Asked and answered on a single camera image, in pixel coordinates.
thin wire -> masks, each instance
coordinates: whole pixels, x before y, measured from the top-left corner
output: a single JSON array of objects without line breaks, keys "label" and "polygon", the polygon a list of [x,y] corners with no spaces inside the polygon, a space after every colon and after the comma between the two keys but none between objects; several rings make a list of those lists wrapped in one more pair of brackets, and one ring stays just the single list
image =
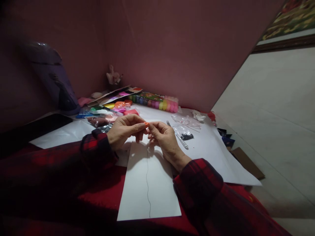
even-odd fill
[{"label": "thin wire", "polygon": [[[181,124],[183,124],[183,125],[185,125],[183,122],[180,122]],[[190,126],[188,126],[188,125],[185,125],[185,126],[187,126],[188,128],[191,128]],[[195,130],[195,129],[193,129],[193,128],[191,128],[192,130],[194,130],[194,131],[197,131],[197,130]],[[200,133],[199,131],[197,131],[198,133]]]},{"label": "thin wire", "polygon": [[147,169],[147,174],[146,174],[145,178],[146,178],[146,180],[147,180],[147,186],[148,186],[147,197],[148,197],[148,201],[149,201],[149,203],[150,203],[149,217],[151,218],[151,202],[150,202],[150,200],[149,200],[149,184],[148,184],[148,172],[149,172],[149,163],[148,163],[149,151],[148,151],[148,145],[149,145],[149,143],[147,143],[147,166],[148,166],[148,169]]}]

red plaid shirt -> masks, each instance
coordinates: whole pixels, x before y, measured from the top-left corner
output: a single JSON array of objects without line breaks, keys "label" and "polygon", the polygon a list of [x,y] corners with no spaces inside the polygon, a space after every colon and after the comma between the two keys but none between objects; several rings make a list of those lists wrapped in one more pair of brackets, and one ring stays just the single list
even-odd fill
[{"label": "red plaid shirt", "polygon": [[[1,160],[0,231],[19,235],[84,234],[79,227],[36,219],[47,205],[53,209],[77,196],[98,170],[116,161],[107,135],[98,129],[81,142]],[[191,161],[173,181],[186,214],[201,235],[290,235],[260,204],[248,201],[223,183],[204,159]]]}]

fork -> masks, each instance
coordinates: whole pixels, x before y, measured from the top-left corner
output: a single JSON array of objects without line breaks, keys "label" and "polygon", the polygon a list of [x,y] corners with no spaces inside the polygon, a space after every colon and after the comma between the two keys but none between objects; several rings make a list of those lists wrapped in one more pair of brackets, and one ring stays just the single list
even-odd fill
[{"label": "fork", "polygon": [[175,135],[178,137],[178,139],[180,140],[181,144],[186,148],[188,149],[188,145],[185,143],[184,140],[182,140],[182,138],[174,131]]}]

pink wall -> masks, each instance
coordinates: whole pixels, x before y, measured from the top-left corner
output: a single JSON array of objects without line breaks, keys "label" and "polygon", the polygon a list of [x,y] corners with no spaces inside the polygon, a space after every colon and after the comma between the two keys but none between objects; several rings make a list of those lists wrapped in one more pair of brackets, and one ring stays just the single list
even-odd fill
[{"label": "pink wall", "polygon": [[16,50],[50,44],[77,97],[105,89],[108,63],[129,83],[209,111],[284,0],[15,0],[0,24],[0,131],[54,110]]},{"label": "pink wall", "polygon": [[46,88],[16,49],[18,41],[50,44],[77,97],[105,90],[108,61],[98,0],[15,0],[0,24],[0,131],[30,122],[55,110]]},{"label": "pink wall", "polygon": [[209,111],[283,2],[102,2],[107,56],[124,85]]}]

painting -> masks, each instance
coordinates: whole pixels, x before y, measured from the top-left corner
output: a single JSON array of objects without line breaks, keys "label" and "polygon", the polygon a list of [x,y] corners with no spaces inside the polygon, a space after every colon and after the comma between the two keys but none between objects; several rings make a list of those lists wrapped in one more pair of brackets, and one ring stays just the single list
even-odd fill
[{"label": "painting", "polygon": [[315,46],[315,0],[288,0],[253,52]]}]

